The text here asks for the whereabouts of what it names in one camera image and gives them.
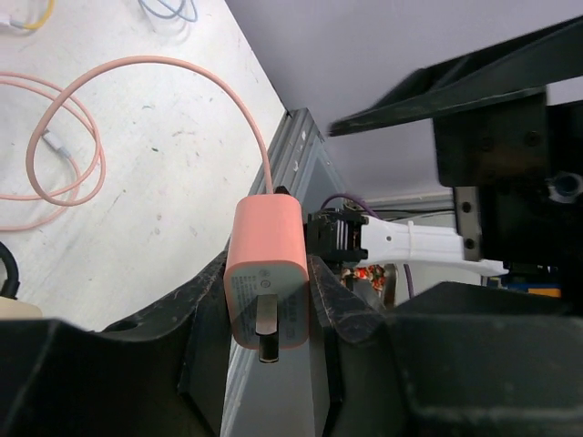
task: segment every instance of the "black machine part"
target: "black machine part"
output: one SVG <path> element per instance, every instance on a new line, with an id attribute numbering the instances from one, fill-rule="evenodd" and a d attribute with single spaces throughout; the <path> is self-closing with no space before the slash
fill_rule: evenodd
<path id="1" fill-rule="evenodd" d="M 308 253 L 326 260 L 335 273 L 342 267 L 353 267 L 368 258 L 361 247 L 361 229 L 368 218 L 358 212 L 334 208 L 308 215 L 304 237 Z"/>
<path id="2" fill-rule="evenodd" d="M 308 263 L 317 435 L 583 432 L 583 325 L 565 302 L 444 283 L 382 314 Z M 0 322 L 0 435 L 220 435 L 224 265 L 102 333 Z"/>
<path id="3" fill-rule="evenodd" d="M 468 260 L 557 267 L 583 313 L 583 102 L 546 85 L 583 75 L 583 17 L 413 72 L 333 136 L 432 118 Z"/>

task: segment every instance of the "yellow cable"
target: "yellow cable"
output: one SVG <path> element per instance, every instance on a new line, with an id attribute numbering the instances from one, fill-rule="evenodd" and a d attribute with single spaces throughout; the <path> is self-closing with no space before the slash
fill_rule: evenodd
<path id="1" fill-rule="evenodd" d="M 48 21 L 48 19 L 53 14 L 53 9 L 55 9 L 55 0 L 48 0 L 48 6 L 46 7 L 45 14 L 41 17 L 41 19 L 32 25 L 23 25 L 23 28 L 26 30 L 40 29 L 43 25 L 45 25 L 46 21 Z"/>

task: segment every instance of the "screw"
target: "screw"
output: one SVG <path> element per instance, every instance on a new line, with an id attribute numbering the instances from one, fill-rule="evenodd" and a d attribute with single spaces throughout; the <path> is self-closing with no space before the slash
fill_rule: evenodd
<path id="1" fill-rule="evenodd" d="M 538 146 L 540 144 L 540 134 L 535 130 L 527 132 L 525 135 L 525 144 L 529 147 Z"/>
<path id="2" fill-rule="evenodd" d="M 483 152 L 491 152 L 494 148 L 494 139 L 492 137 L 483 137 L 480 148 Z"/>

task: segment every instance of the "cable connector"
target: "cable connector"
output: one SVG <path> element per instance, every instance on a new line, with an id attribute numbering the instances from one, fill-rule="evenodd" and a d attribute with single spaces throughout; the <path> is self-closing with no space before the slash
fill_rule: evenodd
<path id="1" fill-rule="evenodd" d="M 71 158 L 71 153 L 67 150 L 65 144 L 55 132 L 51 132 L 50 130 L 45 129 L 45 132 L 43 132 L 41 137 L 45 140 L 48 146 L 55 150 L 55 152 L 58 153 L 61 157 L 65 159 Z"/>
<path id="2" fill-rule="evenodd" d="M 7 299 L 16 299 L 16 293 L 18 293 L 18 288 L 20 287 L 20 282 L 18 279 L 7 279 L 4 281 L 2 288 L 0 289 L 0 297 L 5 297 Z"/>

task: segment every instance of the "black cable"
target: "black cable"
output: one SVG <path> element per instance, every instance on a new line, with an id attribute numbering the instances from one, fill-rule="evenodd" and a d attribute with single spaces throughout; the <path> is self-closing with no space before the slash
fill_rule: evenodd
<path id="1" fill-rule="evenodd" d="M 0 296 L 16 299 L 16 293 L 20 287 L 18 265 L 12 252 L 2 242 L 0 242 L 0 259 L 6 268 L 6 280 L 0 289 Z"/>

